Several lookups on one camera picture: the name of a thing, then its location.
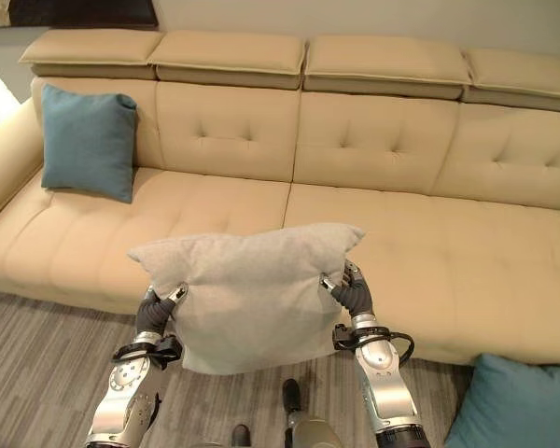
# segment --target tufted button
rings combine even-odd
[[[197,128],[197,137],[202,138],[205,137],[205,131],[203,130],[203,126],[201,123],[199,123],[199,127]]]

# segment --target robot finger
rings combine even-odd
[[[143,301],[159,301],[160,298],[158,297],[158,294],[156,294],[155,289],[153,288],[152,285],[149,285],[149,287],[146,290],[146,294],[143,296]]]

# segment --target floor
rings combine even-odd
[[[82,446],[109,374],[108,360],[133,336],[133,318],[0,293],[0,448]],[[294,377],[310,413],[332,424],[345,447],[375,446],[353,360],[340,353],[293,366],[208,376],[171,365],[156,425],[141,446],[227,443],[252,428],[254,446],[283,445],[281,384]],[[402,375],[433,448],[441,448],[471,369],[413,359]]]

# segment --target gray pillow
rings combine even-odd
[[[342,309],[319,286],[319,275],[340,282],[346,253],[362,237],[356,227],[321,223],[161,240],[129,256],[141,262],[160,297],[181,281],[189,284],[175,309],[183,366],[233,374],[333,353],[331,333]]]
[[[46,84],[41,106],[49,189],[83,189],[130,203],[136,102],[122,93],[78,95]]]

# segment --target wall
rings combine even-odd
[[[20,102],[29,98],[29,84],[34,75],[18,60],[27,46],[47,29],[0,28],[0,78]]]
[[[153,0],[162,30],[301,35],[414,35],[464,47],[560,54],[560,0]],[[45,29],[0,30],[0,77],[19,100],[33,77],[17,65]]]

